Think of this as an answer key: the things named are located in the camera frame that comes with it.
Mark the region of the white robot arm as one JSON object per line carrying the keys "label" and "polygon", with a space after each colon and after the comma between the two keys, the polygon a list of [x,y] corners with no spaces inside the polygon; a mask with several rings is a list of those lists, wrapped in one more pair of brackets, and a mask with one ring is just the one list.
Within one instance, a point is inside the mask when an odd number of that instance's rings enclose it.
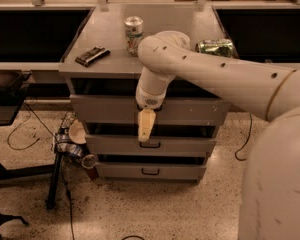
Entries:
{"label": "white robot arm", "polygon": [[164,31],[138,46],[140,107],[161,106],[180,77],[267,121],[246,163],[238,240],[300,240],[300,70],[191,51]]}

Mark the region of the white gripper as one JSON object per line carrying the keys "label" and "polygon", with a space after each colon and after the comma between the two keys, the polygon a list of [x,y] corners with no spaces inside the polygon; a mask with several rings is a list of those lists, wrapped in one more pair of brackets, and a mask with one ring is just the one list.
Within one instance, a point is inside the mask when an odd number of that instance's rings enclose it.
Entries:
{"label": "white gripper", "polygon": [[138,114],[138,140],[140,142],[149,140],[156,119],[156,113],[153,110],[161,107],[164,98],[164,93],[153,95],[143,90],[140,85],[137,86],[136,102],[143,109]]}

